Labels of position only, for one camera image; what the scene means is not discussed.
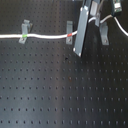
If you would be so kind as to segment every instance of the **cable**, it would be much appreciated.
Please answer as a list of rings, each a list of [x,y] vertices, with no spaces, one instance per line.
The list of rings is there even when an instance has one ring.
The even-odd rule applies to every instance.
[[[2,38],[21,38],[21,34],[11,34],[11,35],[0,35],[0,39]]]
[[[90,18],[90,19],[88,20],[88,22],[90,23],[90,22],[93,21],[93,20],[96,20],[96,17]]]
[[[108,15],[107,17],[105,17],[103,20],[100,21],[100,23],[105,22],[107,19],[111,18],[112,15]],[[119,26],[119,28],[121,29],[121,31],[128,36],[128,33],[122,28],[122,26],[120,25],[119,21],[117,20],[117,18],[114,18],[117,25]],[[89,23],[93,20],[96,20],[96,17],[92,17],[89,19]],[[22,34],[11,34],[11,35],[0,35],[0,39],[2,38],[25,38],[25,37],[35,37],[35,38],[41,38],[41,39],[62,39],[62,38],[67,38],[70,36],[74,36],[77,34],[77,31],[70,33],[70,34],[65,34],[65,35],[51,35],[51,36],[47,36],[47,35],[38,35],[38,34],[27,34],[27,35],[22,35]]]
[[[120,25],[120,23],[119,23],[119,21],[117,20],[117,18],[114,17],[114,19],[115,19],[117,25],[119,26],[120,30],[121,30],[126,36],[128,36],[128,33],[122,28],[122,26]]]
[[[103,22],[105,22],[107,19],[111,18],[112,15],[108,15],[106,16],[103,20],[100,21],[100,23],[102,24]]]

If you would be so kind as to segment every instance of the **black table surface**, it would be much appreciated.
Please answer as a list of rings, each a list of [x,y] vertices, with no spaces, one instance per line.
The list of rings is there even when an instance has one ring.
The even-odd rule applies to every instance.
[[[81,1],[1,0],[0,34],[61,35],[77,29]],[[117,17],[128,31],[128,1]],[[102,18],[111,13],[105,1]],[[128,37],[107,20],[110,45],[88,25],[82,57],[66,39],[0,39],[0,128],[128,128]]]

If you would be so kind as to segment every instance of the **screw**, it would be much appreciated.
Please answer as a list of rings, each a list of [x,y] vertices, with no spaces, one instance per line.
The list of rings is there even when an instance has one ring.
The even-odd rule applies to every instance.
[[[71,42],[71,38],[68,38],[68,42]]]
[[[79,53],[79,57],[81,57],[81,53]]]
[[[104,42],[107,43],[108,41],[105,39]]]
[[[75,52],[75,51],[76,51],[76,49],[75,49],[75,48],[73,48],[73,51]]]

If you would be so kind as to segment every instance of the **white cable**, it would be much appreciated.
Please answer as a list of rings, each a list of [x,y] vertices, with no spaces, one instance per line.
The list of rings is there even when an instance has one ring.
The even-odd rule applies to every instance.
[[[90,19],[88,20],[88,22],[90,23],[90,22],[93,21],[93,20],[96,20],[96,17],[90,18]]]
[[[117,20],[117,18],[114,17],[114,19],[115,19],[117,25],[119,26],[120,30],[121,30],[126,36],[128,36],[128,33],[122,28],[122,26],[120,25],[120,23],[119,23],[119,21]]]
[[[105,17],[103,20],[100,21],[100,23],[103,23],[105,22],[107,19],[111,18],[112,15],[108,15],[107,17]],[[115,17],[114,18],[117,25],[119,26],[119,28],[121,29],[121,31],[126,35],[128,36],[128,33],[122,28],[122,26],[120,25],[120,23],[118,22],[117,18]],[[92,17],[89,19],[89,23],[93,20],[96,20],[96,17]],[[26,37],[35,37],[35,38],[41,38],[41,39],[62,39],[62,38],[66,38],[68,37],[69,35],[70,36],[74,36],[77,34],[77,31],[71,33],[70,34],[65,34],[65,35],[57,35],[57,36],[47,36],[47,35],[38,35],[38,34],[27,34]],[[0,35],[0,38],[21,38],[23,35],[22,34],[11,34],[11,35]]]
[[[107,19],[111,18],[112,15],[108,15],[106,16],[103,20],[100,21],[100,23],[102,24],[103,22],[105,22]]]
[[[0,38],[21,38],[21,34],[0,35]]]

